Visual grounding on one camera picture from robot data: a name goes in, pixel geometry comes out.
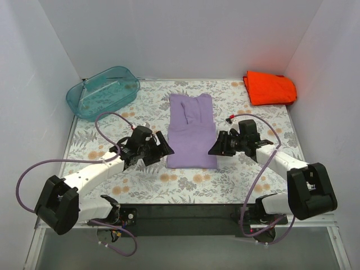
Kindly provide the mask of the purple t shirt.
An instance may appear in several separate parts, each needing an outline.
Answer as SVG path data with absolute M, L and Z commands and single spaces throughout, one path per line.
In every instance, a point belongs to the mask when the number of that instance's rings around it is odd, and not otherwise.
M 171 94 L 168 143 L 174 154 L 167 157 L 171 169 L 216 169 L 217 158 L 208 151 L 217 139 L 212 97 Z

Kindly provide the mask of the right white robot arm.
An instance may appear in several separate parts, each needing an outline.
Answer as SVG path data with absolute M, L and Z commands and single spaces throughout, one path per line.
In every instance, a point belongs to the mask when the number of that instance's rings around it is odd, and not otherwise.
M 277 215 L 293 215 L 305 220 L 337 209 L 338 201 L 326 167 L 321 163 L 308 164 L 277 151 L 273 142 L 261 139 L 254 120 L 243 120 L 228 131 L 220 131 L 208 153 L 234 156 L 237 152 L 271 169 L 287 184 L 285 193 L 257 198 L 246 209 L 247 218 L 265 224 Z

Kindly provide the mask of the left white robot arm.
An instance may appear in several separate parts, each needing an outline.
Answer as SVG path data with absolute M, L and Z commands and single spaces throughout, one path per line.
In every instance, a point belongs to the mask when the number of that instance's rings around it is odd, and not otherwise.
M 101 222 L 114 226 L 127 223 L 120 212 L 120 203 L 115 199 L 109 195 L 85 199 L 85 195 L 139 160 L 149 166 L 173 153 L 161 132 L 153 133 L 147 127 L 137 126 L 131 136 L 120 139 L 97 163 L 64 178 L 49 177 L 35 213 L 58 235 L 69 232 L 78 223 Z

